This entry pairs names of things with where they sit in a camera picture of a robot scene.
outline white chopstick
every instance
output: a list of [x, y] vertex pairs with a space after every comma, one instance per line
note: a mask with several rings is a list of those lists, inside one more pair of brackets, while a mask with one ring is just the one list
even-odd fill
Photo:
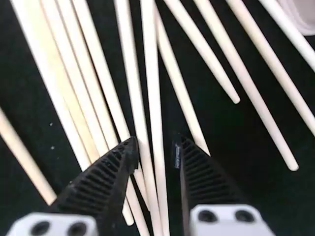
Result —
[[[109, 110], [113, 116], [114, 123], [116, 125], [119, 137], [121, 141], [127, 140], [130, 138], [130, 133], [128, 126], [120, 106], [118, 96], [113, 84], [112, 77], [110, 75], [108, 65], [104, 56], [102, 46], [97, 35], [95, 25], [89, 10], [89, 6], [86, 0], [73, 0], [73, 5], [78, 16], [78, 20], [81, 25], [82, 32], [85, 37], [85, 41], [90, 50], [90, 54], [105, 94]], [[143, 179], [143, 173], [141, 170], [141, 165], [139, 164], [138, 169], [134, 171], [134, 177], [137, 182], [140, 193], [143, 197], [143, 200], [149, 209], [147, 192], [145, 188], [145, 183]]]
[[75, 55], [72, 51], [71, 43], [64, 28], [57, 4], [55, 0], [42, 0], [41, 2], [76, 97], [98, 150], [98, 153], [91, 157], [91, 162], [93, 163], [99, 159], [100, 153], [106, 153], [108, 151], [108, 147], [86, 90], [80, 69], [77, 65]]
[[140, 0], [140, 6], [158, 205], [163, 234], [164, 236], [169, 236], [161, 99], [158, 73], [158, 45], [155, 27], [155, 2], [154, 0]]
[[192, 102], [190, 100], [187, 88], [185, 86], [184, 79], [180, 72], [179, 66], [176, 62], [176, 58], [172, 50], [172, 46], [168, 39], [165, 27], [163, 25], [163, 21], [159, 15], [157, 8], [156, 8], [156, 24], [157, 24], [157, 39], [158, 39], [159, 51], [164, 61], [167, 73], [172, 82], [177, 99], [181, 105], [182, 111], [184, 113], [189, 130], [193, 137], [193, 140], [205, 153], [210, 155], [207, 143], [202, 134], [202, 130], [200, 128], [200, 125], [197, 119], [197, 115], [192, 106]]
[[151, 161], [149, 138], [144, 114], [138, 63], [133, 38], [131, 12], [128, 0], [115, 0], [115, 10], [125, 63], [133, 120], [139, 142], [140, 157], [147, 189], [153, 232], [154, 235], [161, 236], [163, 235], [163, 231]]
[[130, 208], [132, 209], [134, 220], [136, 222], [140, 236], [150, 236], [147, 223], [144, 219], [143, 212], [141, 210], [141, 206], [139, 204], [137, 194], [134, 190], [134, 187], [130, 178], [128, 179], [128, 183], [127, 183], [126, 195], [128, 196], [127, 200], [129, 202]]
[[275, 75], [276, 79], [286, 92], [287, 96], [295, 106], [301, 118], [304, 120], [305, 124], [311, 130], [313, 135], [315, 135], [314, 115], [304, 101], [299, 90], [290, 79], [289, 75], [285, 71], [285, 68], [282, 66], [277, 55], [272, 50], [267, 39], [259, 29], [258, 25], [251, 16], [250, 12], [247, 10], [244, 3], [241, 0], [226, 0], [226, 2], [234, 12], [244, 30], [247, 32], [248, 36], [251, 38], [252, 42], [260, 52], [261, 56], [264, 58], [265, 62], [268, 64], [270, 70]]
[[82, 144], [78, 134], [79, 128], [75, 127], [69, 107], [61, 95], [73, 91], [67, 91], [69, 86], [62, 87], [60, 82], [62, 80], [66, 83], [68, 78], [41, 4], [38, 0], [11, 0], [11, 3], [80, 168], [85, 170], [91, 164], [85, 150], [86, 146]]
[[7, 144], [17, 161], [20, 163], [42, 198], [50, 205], [56, 199], [56, 194], [49, 185], [43, 173], [36, 165], [22, 140], [0, 108], [0, 135]]
[[221, 87], [234, 103], [239, 103], [240, 98], [235, 91], [233, 84], [230, 82], [230, 79], [228, 78], [218, 58], [208, 45], [205, 38], [202, 36], [198, 27], [193, 22], [192, 18], [185, 10], [180, 0], [164, 0], [164, 2], [173, 13], [177, 22], [181, 25], [209, 69], [212, 71], [214, 77], [219, 82]]
[[301, 32], [295, 27], [276, 0], [259, 0], [270, 16], [286, 34], [304, 60], [315, 72], [315, 52]]
[[266, 129], [268, 130], [271, 138], [273, 139], [287, 166], [290, 170], [297, 170], [298, 165], [294, 159], [292, 152], [285, 142], [275, 120], [271, 116], [268, 107], [259, 94], [258, 89], [252, 81], [251, 76], [249, 75], [244, 63], [242, 62], [241, 57], [238, 55], [214, 8], [208, 0], [194, 0], [194, 2], [196, 3], [213, 36], [215, 37], [223, 53], [225, 54], [228, 62], [233, 68], [237, 78], [242, 84], [246, 94], [250, 98], [253, 106], [255, 107], [257, 113], [263, 121]]
[[112, 121], [107, 110], [100, 86], [98, 84], [98, 79], [95, 74], [88, 49], [85, 45], [79, 23], [76, 19], [74, 9], [70, 0], [56, 0], [56, 2], [58, 3], [60, 12], [63, 16], [64, 24], [78, 60], [85, 85], [92, 100], [94, 110], [98, 117], [100, 127], [107, 145], [109, 149], [111, 149], [118, 143], [115, 129], [112, 125]]

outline black surface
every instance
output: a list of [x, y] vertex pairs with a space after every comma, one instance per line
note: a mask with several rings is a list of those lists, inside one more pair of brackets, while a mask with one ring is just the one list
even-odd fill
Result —
[[[235, 179], [278, 236], [314, 235], [315, 139], [223, 0], [212, 0], [219, 17], [294, 153], [300, 170], [291, 172], [260, 121], [192, 0], [182, 0], [213, 48], [241, 97], [234, 105], [162, 0], [157, 0], [211, 154]], [[139, 0], [130, 0], [138, 62], [147, 104]], [[245, 0], [284, 67], [315, 112], [315, 74], [257, 0]], [[112, 0], [89, 5], [118, 96], [135, 135]], [[315, 46], [315, 37], [307, 37]], [[8, 0], [0, 1], [0, 106], [57, 193], [79, 174], [58, 117]], [[170, 166], [175, 132], [190, 136], [165, 67], [160, 63], [161, 105], [171, 235], [181, 235], [179, 172]], [[18, 217], [45, 203], [0, 140], [0, 234]], [[129, 235], [136, 233], [130, 228]]]

